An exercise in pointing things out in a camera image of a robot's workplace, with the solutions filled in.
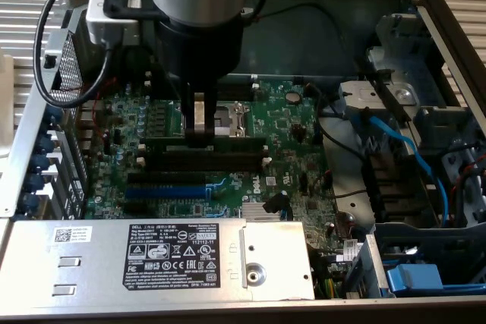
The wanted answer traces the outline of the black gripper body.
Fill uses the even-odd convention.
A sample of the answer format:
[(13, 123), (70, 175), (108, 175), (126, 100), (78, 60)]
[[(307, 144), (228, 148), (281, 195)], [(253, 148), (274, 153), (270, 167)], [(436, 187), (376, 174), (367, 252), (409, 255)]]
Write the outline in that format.
[(157, 24), (163, 70), (194, 92), (205, 92), (240, 61), (244, 21), (238, 15), (215, 27), (190, 27), (173, 20)]

